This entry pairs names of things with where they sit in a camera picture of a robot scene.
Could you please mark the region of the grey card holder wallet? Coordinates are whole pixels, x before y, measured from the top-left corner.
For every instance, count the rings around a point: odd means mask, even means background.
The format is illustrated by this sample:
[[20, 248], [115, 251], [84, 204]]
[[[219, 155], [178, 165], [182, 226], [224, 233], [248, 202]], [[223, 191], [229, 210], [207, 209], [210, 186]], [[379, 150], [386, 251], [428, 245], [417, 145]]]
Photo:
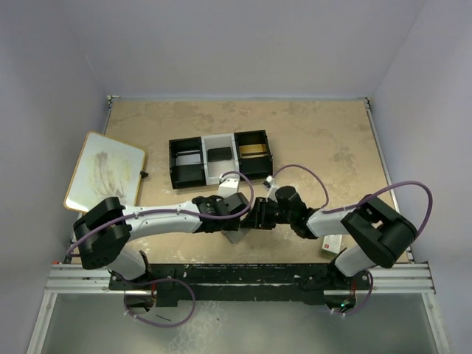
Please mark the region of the grey card holder wallet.
[[221, 233], [225, 236], [225, 238], [231, 243], [236, 244], [240, 242], [245, 235], [247, 235], [249, 229], [238, 229], [237, 231], [226, 231], [223, 230]]

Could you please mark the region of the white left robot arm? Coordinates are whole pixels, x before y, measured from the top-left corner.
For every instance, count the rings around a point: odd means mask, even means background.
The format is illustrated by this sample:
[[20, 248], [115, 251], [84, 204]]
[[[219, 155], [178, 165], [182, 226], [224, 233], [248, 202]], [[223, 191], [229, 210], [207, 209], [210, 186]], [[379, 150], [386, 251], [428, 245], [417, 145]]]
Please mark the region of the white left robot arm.
[[117, 197], [99, 202], [73, 225], [82, 267], [106, 267], [122, 275], [135, 289], [149, 286], [152, 272], [143, 251], [127, 247], [132, 240], [168, 233], [237, 231], [240, 217], [254, 198], [241, 192], [227, 197], [198, 196], [173, 206], [125, 206]]

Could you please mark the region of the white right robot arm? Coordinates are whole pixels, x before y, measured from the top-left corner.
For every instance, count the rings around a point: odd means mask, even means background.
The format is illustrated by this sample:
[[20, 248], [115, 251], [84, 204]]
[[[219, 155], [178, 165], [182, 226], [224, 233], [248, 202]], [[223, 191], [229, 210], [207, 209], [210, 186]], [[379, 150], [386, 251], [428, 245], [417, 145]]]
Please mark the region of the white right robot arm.
[[357, 273], [373, 266], [391, 268], [417, 238], [410, 221], [373, 195], [352, 209], [328, 213], [306, 206], [291, 186], [280, 187], [272, 198], [256, 198], [240, 227], [271, 230], [283, 224], [308, 240], [351, 236], [355, 245], [330, 263], [327, 277], [335, 288], [346, 288]]

